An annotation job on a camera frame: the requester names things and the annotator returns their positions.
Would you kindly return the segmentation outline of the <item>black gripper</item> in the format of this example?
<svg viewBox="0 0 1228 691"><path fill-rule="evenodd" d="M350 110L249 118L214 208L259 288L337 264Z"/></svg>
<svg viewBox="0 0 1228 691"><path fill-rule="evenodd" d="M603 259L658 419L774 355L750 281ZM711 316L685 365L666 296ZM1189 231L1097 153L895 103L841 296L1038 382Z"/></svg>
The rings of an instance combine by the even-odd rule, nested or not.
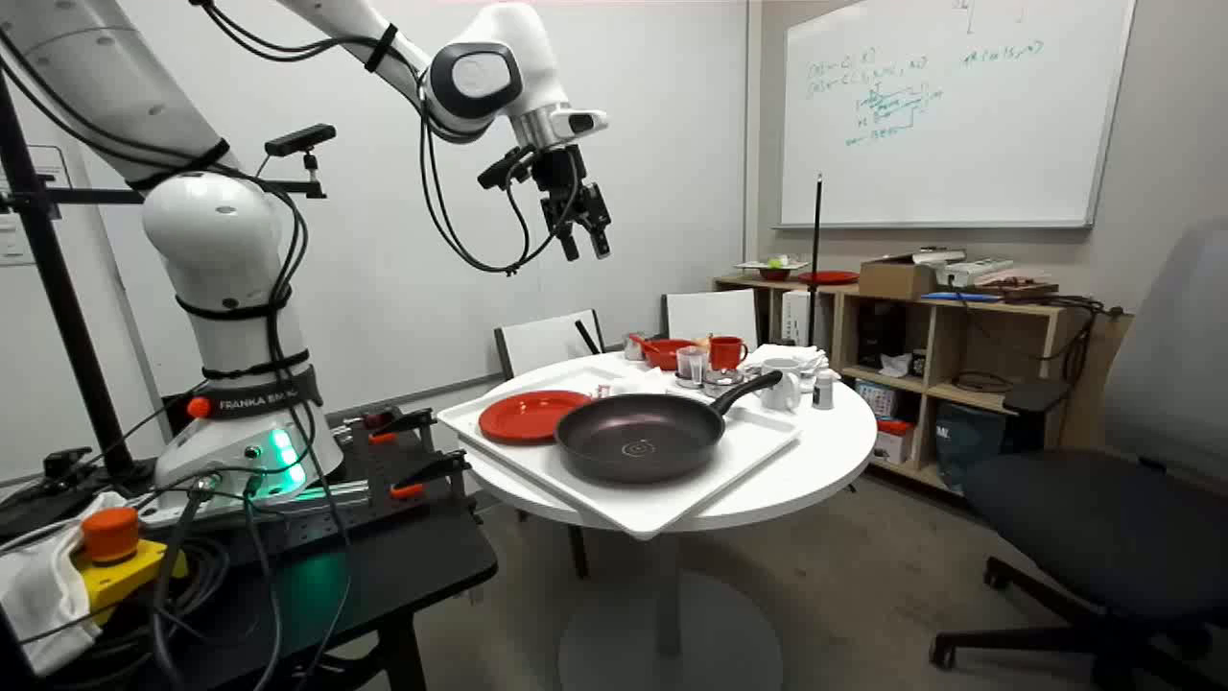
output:
<svg viewBox="0 0 1228 691"><path fill-rule="evenodd" d="M480 172L483 190L511 190L516 181L539 183L547 226L557 236L565 261L580 261L571 226L584 226L590 236L594 259L609 259L609 213L603 192L588 181L588 165L575 145L516 145Z"/></svg>

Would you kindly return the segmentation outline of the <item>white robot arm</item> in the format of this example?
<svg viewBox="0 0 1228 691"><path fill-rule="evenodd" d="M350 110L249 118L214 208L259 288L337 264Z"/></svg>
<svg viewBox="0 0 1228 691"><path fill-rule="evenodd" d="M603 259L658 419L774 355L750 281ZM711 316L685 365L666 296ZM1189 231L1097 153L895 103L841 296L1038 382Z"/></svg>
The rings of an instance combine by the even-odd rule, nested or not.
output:
<svg viewBox="0 0 1228 691"><path fill-rule="evenodd" d="M455 43L411 45L369 0L282 0L393 85L429 137L473 144L491 122L516 145L480 172L531 181L553 237L607 226L580 144L607 115L569 100L547 23L528 3L483 9ZM232 144L153 58L118 0L0 0L4 45L91 135L91 151L144 195L144 231L167 261L203 361L187 428L158 457L167 484L203 478L305 488L341 465L322 433L311 351L294 310L306 224L294 192L240 169Z"/></svg>

